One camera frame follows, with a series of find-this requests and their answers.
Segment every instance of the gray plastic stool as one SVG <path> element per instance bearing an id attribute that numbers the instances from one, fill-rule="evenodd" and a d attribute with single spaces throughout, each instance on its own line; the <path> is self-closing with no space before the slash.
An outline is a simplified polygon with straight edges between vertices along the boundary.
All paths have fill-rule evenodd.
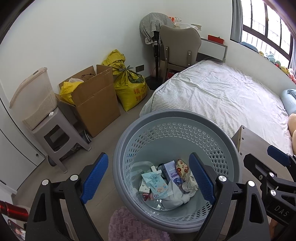
<path id="1" fill-rule="evenodd" d="M 49 143 L 44 138 L 56 125 L 58 125 L 69 137 L 69 140 L 57 151 L 54 151 Z M 47 116 L 41 121 L 33 130 L 33 136 L 40 143 L 48 156 L 66 173 L 66 167 L 59 160 L 64 156 L 76 143 L 81 145 L 84 149 L 89 151 L 91 146 L 79 135 L 77 130 L 65 118 L 61 110 L 57 107 L 53 111 L 53 115 Z"/>

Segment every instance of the white checkered bedsheet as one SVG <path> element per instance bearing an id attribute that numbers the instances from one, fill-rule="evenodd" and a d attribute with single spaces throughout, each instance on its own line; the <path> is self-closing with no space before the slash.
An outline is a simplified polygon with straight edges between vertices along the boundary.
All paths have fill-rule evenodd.
<path id="1" fill-rule="evenodd" d="M 226 64 L 202 61 L 174 75 L 154 92 L 140 116 L 162 109 L 198 113 L 230 138 L 244 125 L 283 152 L 293 153 L 280 97 Z"/>

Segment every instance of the window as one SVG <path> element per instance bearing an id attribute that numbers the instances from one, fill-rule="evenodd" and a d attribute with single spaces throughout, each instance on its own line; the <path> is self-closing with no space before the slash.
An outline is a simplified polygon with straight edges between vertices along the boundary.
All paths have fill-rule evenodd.
<path id="1" fill-rule="evenodd" d="M 269 53 L 288 67 L 292 57 L 293 38 L 279 15 L 262 0 L 242 0 L 242 42 Z"/>

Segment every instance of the laundry basket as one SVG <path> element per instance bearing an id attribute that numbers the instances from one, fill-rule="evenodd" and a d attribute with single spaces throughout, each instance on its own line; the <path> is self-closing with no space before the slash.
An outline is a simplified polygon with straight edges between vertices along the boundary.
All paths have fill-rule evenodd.
<path id="1" fill-rule="evenodd" d="M 210 120 L 184 110 L 161 110 L 133 122 L 119 139 L 113 157 L 116 189 L 127 208 L 144 223 L 166 232 L 198 231 L 211 209 L 201 191 L 186 204 L 166 210 L 160 200 L 144 201 L 138 193 L 141 174 L 172 160 L 188 164 L 196 152 L 205 165 L 231 181 L 241 182 L 242 170 L 231 139 Z"/>

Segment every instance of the red handle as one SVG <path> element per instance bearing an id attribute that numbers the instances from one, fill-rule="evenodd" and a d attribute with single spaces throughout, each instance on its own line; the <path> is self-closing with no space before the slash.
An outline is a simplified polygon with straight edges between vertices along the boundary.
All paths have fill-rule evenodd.
<path id="1" fill-rule="evenodd" d="M 0 213 L 23 222 L 27 222 L 29 217 L 26 209 L 3 201 L 0 201 Z"/>

